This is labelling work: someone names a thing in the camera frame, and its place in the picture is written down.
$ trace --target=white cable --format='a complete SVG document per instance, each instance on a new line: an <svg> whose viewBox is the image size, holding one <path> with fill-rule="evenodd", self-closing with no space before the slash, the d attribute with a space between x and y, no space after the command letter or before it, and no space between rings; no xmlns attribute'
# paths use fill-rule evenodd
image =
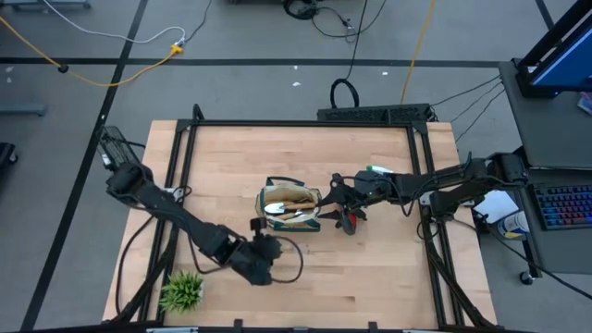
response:
<svg viewBox="0 0 592 333"><path fill-rule="evenodd" d="M153 40L155 40L156 38L160 37L160 35L162 35L163 33L167 32L167 31L171 31L171 30L178 30L182 32L181 38L179 39L178 42L176 42L177 45L183 45L185 43L185 30L181 27L168 27L166 29L164 29L163 31L158 32L154 37L147 39L145 41L135 41L132 40L126 36L122 36L122 35L116 35L116 34L111 34L111 33L104 33L104 32L99 32L99 31L90 31L87 29L82 28L81 26L79 26L78 24L72 22L71 20L69 20L67 17L65 17L64 15L62 15L62 13L58 12L57 9L55 9L47 0L43 0L45 2L45 4L47 6L49 6L54 13L56 13L60 18L62 18L64 21L66 21L67 23L71 24L74 28L78 29L79 31L82 32L86 32L86 33L90 33L90 34L94 34L94 35L99 35L99 36L104 36L104 37L111 37L111 38L119 38L122 40L126 40L128 42L132 42L132 43L149 43Z"/></svg>

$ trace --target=computer monitor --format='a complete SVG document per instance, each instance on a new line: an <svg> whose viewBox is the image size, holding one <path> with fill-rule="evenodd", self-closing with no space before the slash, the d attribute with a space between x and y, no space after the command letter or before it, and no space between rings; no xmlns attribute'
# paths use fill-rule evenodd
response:
<svg viewBox="0 0 592 333"><path fill-rule="evenodd" d="M524 97L592 92L591 13L592 0L578 0L524 59L516 61Z"/></svg>

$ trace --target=small succulent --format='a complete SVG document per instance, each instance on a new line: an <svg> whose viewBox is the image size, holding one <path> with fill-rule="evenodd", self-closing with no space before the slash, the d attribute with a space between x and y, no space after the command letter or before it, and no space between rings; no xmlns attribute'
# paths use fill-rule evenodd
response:
<svg viewBox="0 0 592 333"><path fill-rule="evenodd" d="M180 314L195 310L204 295L204 280L199 274L180 272L170 277L168 285L163 287L164 295L160 300L163 311Z"/></svg>

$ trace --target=wooden table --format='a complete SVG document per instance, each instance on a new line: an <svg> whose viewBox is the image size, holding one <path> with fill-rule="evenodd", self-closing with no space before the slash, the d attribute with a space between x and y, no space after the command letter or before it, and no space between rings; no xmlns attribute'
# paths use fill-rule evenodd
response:
<svg viewBox="0 0 592 333"><path fill-rule="evenodd" d="M166 177L175 126L175 121L153 122L143 157L160 185ZM428 129L436 169L459 164L450 124L430 123ZM184 154L186 140L187 135L179 156ZM412 173L409 152L404 129L200 127L189 178L193 193L185 208L204 221L225 224L250 238L255 196L267 176L300 179L326 195L335 172L353 176L372 164ZM181 165L179 162L176 184ZM415 234L418 210L405 217L398 206L380 203L366 213L368 221L358 226L354 236L335 229L331 220L323 220L319 233L282 233L304 252L305 268L296 283L252 287L231 270L214 273L204 277L204 298L198 311L167 314L166 325L230 327L240 318L246 327L365 328L369 321L376 321L382 328L437 328L426 250ZM122 248L146 218L144 212L130 211ZM471 221L467 209L460 209L457 218ZM122 303L145 277L154 226L129 250L123 268ZM475 233L454 223L448 224L448 232L459 284L485 318L496 322ZM199 260L203 268L213 267L203 256ZM272 272L278 278L288 278L296 273L298 263L297 255L288 251ZM184 233L179 236L173 272L181 270L195 271ZM441 285L452 324L450 295L443 281ZM155 318L159 291L160 282L153 290L149 318ZM114 299L115 277L105 319L115 315Z"/></svg>

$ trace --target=white paper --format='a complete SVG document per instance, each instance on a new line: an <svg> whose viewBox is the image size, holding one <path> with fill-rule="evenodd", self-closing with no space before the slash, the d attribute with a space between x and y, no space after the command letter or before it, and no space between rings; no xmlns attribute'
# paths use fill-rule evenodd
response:
<svg viewBox="0 0 592 333"><path fill-rule="evenodd" d="M485 195L485 201L475 206L474 210L482 216L487 215L488 223L495 223L518 212L518 206L505 191L491 191Z"/></svg>

